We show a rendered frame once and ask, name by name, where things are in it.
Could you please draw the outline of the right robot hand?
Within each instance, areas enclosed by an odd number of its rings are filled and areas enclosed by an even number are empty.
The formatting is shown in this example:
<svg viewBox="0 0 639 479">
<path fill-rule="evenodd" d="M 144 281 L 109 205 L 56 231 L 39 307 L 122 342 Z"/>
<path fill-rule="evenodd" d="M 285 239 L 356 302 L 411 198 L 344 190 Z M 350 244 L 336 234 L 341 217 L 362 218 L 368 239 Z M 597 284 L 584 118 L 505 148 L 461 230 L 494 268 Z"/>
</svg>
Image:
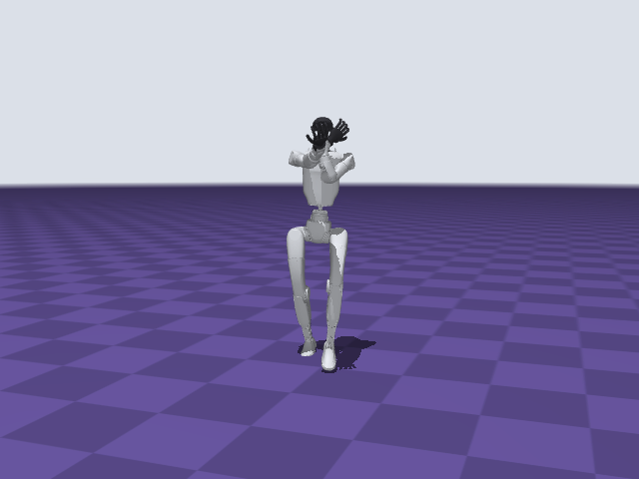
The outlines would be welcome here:
<svg viewBox="0 0 639 479">
<path fill-rule="evenodd" d="M 324 125 L 325 125 L 325 133 L 324 133 L 324 128 L 323 128 L 322 123 L 319 123 L 319 124 L 320 124 L 320 127 L 321 127 L 321 134 L 320 134 L 319 126 L 318 126 L 318 124 L 316 124 L 318 135 L 316 135 L 316 132 L 315 132 L 313 126 L 311 126 L 311 129 L 312 129 L 312 132 L 313 132 L 313 135 L 314 135 L 314 139 L 311 139 L 311 137 L 309 135 L 307 135 L 307 138 L 313 144 L 313 148 L 314 148 L 315 151 L 317 149 L 321 150 L 321 149 L 323 149 L 325 147 L 325 141 L 327 140 L 327 136 L 328 136 L 327 124 L 324 123 Z"/>
</svg>

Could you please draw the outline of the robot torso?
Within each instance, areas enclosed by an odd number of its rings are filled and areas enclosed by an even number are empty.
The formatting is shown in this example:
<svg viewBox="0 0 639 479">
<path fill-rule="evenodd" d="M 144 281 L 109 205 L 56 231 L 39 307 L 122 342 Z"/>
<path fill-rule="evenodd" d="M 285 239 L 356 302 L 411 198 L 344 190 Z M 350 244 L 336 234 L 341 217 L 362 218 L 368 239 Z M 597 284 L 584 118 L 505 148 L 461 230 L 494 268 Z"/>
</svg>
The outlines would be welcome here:
<svg viewBox="0 0 639 479">
<path fill-rule="evenodd" d="M 328 149 L 330 151 L 330 149 Z M 304 153 L 306 155 L 308 150 Z M 333 167 L 341 160 L 340 154 L 335 151 L 328 152 Z M 327 211 L 323 207 L 333 205 L 339 191 L 339 179 L 333 184 L 324 183 L 320 174 L 325 169 L 320 169 L 317 164 L 312 169 L 303 168 L 303 190 L 309 206 L 318 206 L 313 210 L 311 218 L 306 224 L 306 241 L 314 243 L 328 243 L 331 221 L 328 220 Z"/>
</svg>

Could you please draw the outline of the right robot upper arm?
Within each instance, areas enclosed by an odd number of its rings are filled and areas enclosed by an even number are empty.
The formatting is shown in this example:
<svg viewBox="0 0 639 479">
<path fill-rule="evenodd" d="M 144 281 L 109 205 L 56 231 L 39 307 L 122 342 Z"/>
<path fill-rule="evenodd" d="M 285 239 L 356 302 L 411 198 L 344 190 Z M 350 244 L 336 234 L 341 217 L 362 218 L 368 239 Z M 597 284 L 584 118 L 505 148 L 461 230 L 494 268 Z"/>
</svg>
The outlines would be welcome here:
<svg viewBox="0 0 639 479">
<path fill-rule="evenodd" d="M 289 164 L 295 167 L 302 167 L 302 168 L 307 168 L 307 169 L 312 169 L 314 168 L 317 164 L 312 164 L 308 167 L 305 166 L 304 161 L 303 161 L 303 157 L 304 154 L 298 151 L 292 151 L 290 158 L 289 158 Z M 318 162 L 319 163 L 319 162 Z"/>
</svg>

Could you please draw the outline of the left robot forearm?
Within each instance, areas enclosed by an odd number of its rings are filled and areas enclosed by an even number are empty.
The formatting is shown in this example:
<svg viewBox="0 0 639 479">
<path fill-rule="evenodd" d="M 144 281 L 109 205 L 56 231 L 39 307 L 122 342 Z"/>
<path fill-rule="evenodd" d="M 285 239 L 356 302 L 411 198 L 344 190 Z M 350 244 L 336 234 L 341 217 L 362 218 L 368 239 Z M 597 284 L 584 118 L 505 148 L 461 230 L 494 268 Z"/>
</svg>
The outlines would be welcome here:
<svg viewBox="0 0 639 479">
<path fill-rule="evenodd" d="M 328 140 L 325 141 L 325 151 L 320 157 L 319 160 L 319 168 L 326 169 L 328 176 L 332 179 L 336 179 L 336 171 L 332 165 L 331 160 L 329 159 L 328 148 L 330 147 L 330 143 Z"/>
</svg>

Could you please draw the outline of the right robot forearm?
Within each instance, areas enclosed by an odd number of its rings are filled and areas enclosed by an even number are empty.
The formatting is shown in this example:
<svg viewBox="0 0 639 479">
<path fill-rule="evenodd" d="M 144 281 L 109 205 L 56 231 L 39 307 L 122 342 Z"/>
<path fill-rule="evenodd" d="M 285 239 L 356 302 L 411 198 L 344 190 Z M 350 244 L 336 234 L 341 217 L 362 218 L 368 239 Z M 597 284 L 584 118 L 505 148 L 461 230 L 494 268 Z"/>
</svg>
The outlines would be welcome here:
<svg viewBox="0 0 639 479">
<path fill-rule="evenodd" d="M 306 167 L 312 165 L 312 164 L 317 164 L 318 161 L 320 160 L 320 157 L 322 156 L 322 154 L 325 151 L 325 147 L 321 150 L 314 150 L 314 148 L 312 148 L 306 155 L 304 155 L 303 157 L 303 161 Z"/>
</svg>

